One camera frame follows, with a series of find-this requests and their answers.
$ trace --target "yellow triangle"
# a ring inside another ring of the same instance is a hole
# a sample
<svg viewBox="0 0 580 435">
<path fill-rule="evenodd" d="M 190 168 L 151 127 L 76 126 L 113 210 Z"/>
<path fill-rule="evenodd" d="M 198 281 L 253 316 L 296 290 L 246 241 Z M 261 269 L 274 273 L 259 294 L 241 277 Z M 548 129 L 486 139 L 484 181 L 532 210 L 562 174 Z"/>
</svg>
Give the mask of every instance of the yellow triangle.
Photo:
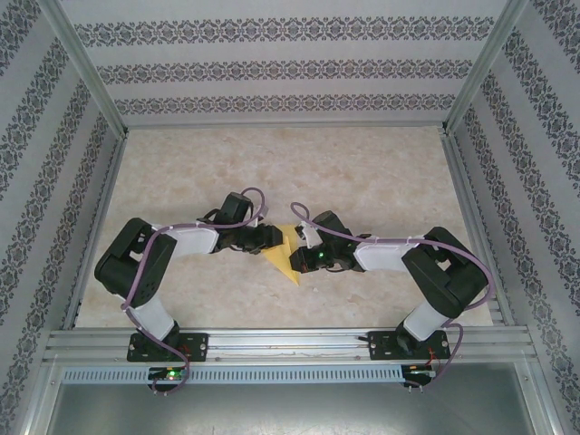
<svg viewBox="0 0 580 435">
<path fill-rule="evenodd" d="M 292 270 L 290 266 L 290 255 L 298 248 L 298 235 L 294 230 L 294 225 L 276 225 L 283 234 L 284 243 L 270 249 L 262 251 L 267 260 L 276 266 L 280 272 L 286 275 L 296 284 L 298 283 L 298 272 Z"/>
</svg>

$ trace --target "stripe pattern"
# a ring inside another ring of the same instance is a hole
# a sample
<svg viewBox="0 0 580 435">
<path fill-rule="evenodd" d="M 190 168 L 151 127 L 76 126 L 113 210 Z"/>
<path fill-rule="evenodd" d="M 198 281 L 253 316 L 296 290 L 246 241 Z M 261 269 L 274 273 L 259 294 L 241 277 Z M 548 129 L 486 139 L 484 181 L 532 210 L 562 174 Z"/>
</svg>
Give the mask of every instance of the stripe pattern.
<svg viewBox="0 0 580 435">
<path fill-rule="evenodd" d="M 34 0 L 13 0 L 0 18 L 0 77 L 15 58 L 20 44 L 40 15 Z"/>
<path fill-rule="evenodd" d="M 0 140 L 0 201 L 4 199 L 10 179 L 18 169 L 23 151 L 28 147 L 36 124 L 43 114 L 54 87 L 58 83 L 69 57 L 58 39 L 54 39 L 40 68 L 26 90 L 22 104 L 16 109 Z"/>
<path fill-rule="evenodd" d="M 570 0 L 533 0 L 575 71 L 580 73 L 580 11 Z"/>
<path fill-rule="evenodd" d="M 292 41 L 482 41 L 492 17 L 310 17 L 77 24 L 86 47 Z"/>
<path fill-rule="evenodd" d="M 53 196 L 68 151 L 73 144 L 74 135 L 90 98 L 89 90 L 84 82 L 80 81 L 54 135 L 38 179 L 30 193 L 30 199 L 24 206 L 22 220 L 16 225 L 12 243 L 6 249 L 5 258 L 0 267 L 0 282 L 3 283 L 0 288 L 0 326 L 4 324 L 4 317 L 10 308 L 10 299 L 14 296 L 14 291 L 20 282 L 23 267 L 28 261 L 40 223 L 44 219 L 44 213 Z"/>
<path fill-rule="evenodd" d="M 312 79 L 464 79 L 471 61 L 330 60 L 154 63 L 99 67 L 105 84 Z"/>
<path fill-rule="evenodd" d="M 74 178 L 72 189 L 63 211 L 63 216 L 50 253 L 46 259 L 46 266 L 41 274 L 39 286 L 34 291 L 34 301 L 30 305 L 30 311 L 25 318 L 25 328 L 23 336 L 18 341 L 16 354 L 13 356 L 13 364 L 10 366 L 7 375 L 7 382 L 3 385 L 3 393 L 0 396 L 0 433 L 10 433 L 10 424 L 15 419 L 18 404 L 22 399 L 24 383 L 34 367 L 34 355 L 40 338 L 40 332 L 46 322 L 49 307 L 53 299 L 53 294 L 58 288 L 58 281 L 63 263 L 66 259 L 68 247 L 73 239 L 79 216 L 82 211 L 82 204 L 89 189 L 92 173 L 94 171 L 99 153 L 102 149 L 105 133 L 108 130 L 107 121 L 102 114 L 99 115 L 92 130 L 91 138 L 87 144 L 86 151 L 82 158 L 81 165 Z M 111 153 L 107 172 L 111 167 L 114 150 Z"/>
<path fill-rule="evenodd" d="M 580 137 L 578 132 L 518 30 L 508 37 L 503 52 L 580 198 Z"/>
<path fill-rule="evenodd" d="M 115 100 L 121 115 L 253 111 L 444 111 L 451 94 L 263 95 Z"/>
<path fill-rule="evenodd" d="M 488 164 L 488 162 L 495 163 L 489 150 L 487 137 L 473 106 L 468 109 L 463 121 L 468 130 L 471 143 L 476 149 L 479 163 L 482 165 L 486 182 L 488 183 L 489 193 L 496 207 L 496 212 L 503 227 L 510 253 L 514 258 L 514 264 L 519 274 L 522 288 L 531 305 L 531 314 L 536 321 L 536 327 L 540 332 L 542 343 L 546 347 L 546 354 L 549 358 L 552 371 L 556 375 L 556 382 L 560 385 L 559 391 L 561 397 L 567 404 L 567 410 L 570 412 L 573 427 L 575 430 L 580 431 L 580 396 L 577 393 L 580 389 L 578 374 L 575 372 L 574 363 L 567 352 L 566 346 L 562 343 L 563 335 L 562 331 L 557 327 L 556 313 L 552 305 L 546 300 L 546 290 L 538 277 L 536 264 L 529 255 L 527 242 L 522 236 L 521 227 L 514 215 L 513 205 L 507 194 L 506 186 L 501 180 L 499 173 Z M 462 147 L 460 146 L 459 154 L 468 173 L 471 190 L 476 197 L 478 211 L 488 237 L 494 261 L 496 265 L 499 265 L 500 263 L 498 262 L 493 240 L 486 224 L 485 213 L 477 200 L 477 191 L 469 175 L 468 165 L 465 161 Z"/>
<path fill-rule="evenodd" d="M 548 250 L 558 267 L 558 274 L 569 292 L 568 297 L 580 315 L 580 258 L 571 247 L 572 240 L 566 228 L 560 222 L 560 215 L 555 209 L 542 174 L 537 169 L 534 156 L 529 150 L 524 135 L 517 126 L 513 111 L 498 84 L 498 79 L 491 73 L 481 84 L 489 108 L 493 112 L 496 124 L 506 142 L 507 150 L 516 166 L 516 171 L 523 183 L 524 190 L 536 213 L 540 230 L 544 233 Z"/>
</svg>

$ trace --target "metal bracket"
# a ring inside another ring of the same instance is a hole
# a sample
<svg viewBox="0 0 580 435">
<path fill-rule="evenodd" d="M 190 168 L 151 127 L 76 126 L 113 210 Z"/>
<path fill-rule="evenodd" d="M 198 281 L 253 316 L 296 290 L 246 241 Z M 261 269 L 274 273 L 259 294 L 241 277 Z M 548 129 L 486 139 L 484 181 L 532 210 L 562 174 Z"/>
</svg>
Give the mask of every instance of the metal bracket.
<svg viewBox="0 0 580 435">
<path fill-rule="evenodd" d="M 369 343 L 372 361 L 389 360 L 430 360 L 431 353 L 440 360 L 450 357 L 450 345 L 445 331 L 435 331 L 412 355 L 406 354 L 397 344 L 395 331 L 370 331 L 362 340 Z"/>
<path fill-rule="evenodd" d="M 175 348 L 185 354 L 191 363 L 204 363 L 208 355 L 208 338 L 206 333 L 179 333 Z M 130 337 L 127 361 L 130 363 L 180 362 L 173 353 L 160 348 L 141 333 Z"/>
</svg>

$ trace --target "marble floor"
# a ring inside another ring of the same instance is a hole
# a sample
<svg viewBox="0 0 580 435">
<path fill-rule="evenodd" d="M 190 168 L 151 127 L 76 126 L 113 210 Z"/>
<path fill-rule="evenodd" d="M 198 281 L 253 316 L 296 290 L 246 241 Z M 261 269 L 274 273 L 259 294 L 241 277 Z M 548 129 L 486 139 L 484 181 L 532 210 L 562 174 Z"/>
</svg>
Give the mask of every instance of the marble floor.
<svg viewBox="0 0 580 435">
<path fill-rule="evenodd" d="M 266 193 L 271 223 L 297 224 L 288 206 L 300 201 L 354 234 L 442 226 L 469 246 L 435 127 L 134 130 L 95 261 L 130 218 L 192 221 L 248 186 Z M 296 286 L 263 256 L 229 250 L 172 260 L 160 297 L 182 327 L 395 326 L 422 301 L 406 273 L 319 271 Z M 131 326 L 119 306 L 91 276 L 77 326 Z M 485 305 L 460 321 L 492 324 Z"/>
</svg>

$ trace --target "patterned wallpaper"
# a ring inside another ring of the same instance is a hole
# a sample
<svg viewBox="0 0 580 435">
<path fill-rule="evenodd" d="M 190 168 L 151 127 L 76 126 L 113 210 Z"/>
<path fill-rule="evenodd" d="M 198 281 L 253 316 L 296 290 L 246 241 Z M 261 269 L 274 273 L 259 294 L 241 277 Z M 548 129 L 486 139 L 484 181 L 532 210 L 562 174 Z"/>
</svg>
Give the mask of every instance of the patterned wallpaper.
<svg viewBox="0 0 580 435">
<path fill-rule="evenodd" d="M 129 126 L 444 121 L 506 0 L 63 0 Z"/>
<path fill-rule="evenodd" d="M 2 0 L 0 15 L 0 434 L 7 435 L 47 333 L 63 324 L 119 142 L 38 4 Z"/>
<path fill-rule="evenodd" d="M 456 131 L 511 309 L 580 432 L 578 6 L 533 1 Z"/>
</svg>

